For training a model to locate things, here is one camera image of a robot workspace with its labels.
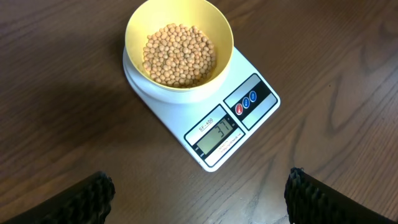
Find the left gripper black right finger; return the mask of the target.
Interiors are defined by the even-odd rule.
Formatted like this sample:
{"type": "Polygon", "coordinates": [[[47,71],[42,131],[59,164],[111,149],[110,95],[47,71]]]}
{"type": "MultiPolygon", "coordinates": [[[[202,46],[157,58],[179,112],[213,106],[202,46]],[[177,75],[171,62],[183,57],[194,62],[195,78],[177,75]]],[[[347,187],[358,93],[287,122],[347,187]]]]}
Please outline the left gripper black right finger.
{"type": "Polygon", "coordinates": [[[290,170],[284,198],[294,224],[395,224],[297,167],[290,170]]]}

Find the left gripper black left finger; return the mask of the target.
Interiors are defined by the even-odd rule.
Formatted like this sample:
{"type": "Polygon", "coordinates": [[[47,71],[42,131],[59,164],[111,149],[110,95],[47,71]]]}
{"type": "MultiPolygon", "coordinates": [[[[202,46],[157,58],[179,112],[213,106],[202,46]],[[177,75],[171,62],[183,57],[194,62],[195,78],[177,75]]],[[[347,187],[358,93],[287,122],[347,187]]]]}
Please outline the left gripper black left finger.
{"type": "Polygon", "coordinates": [[[95,172],[4,224],[104,224],[115,194],[112,178],[95,172]]]}

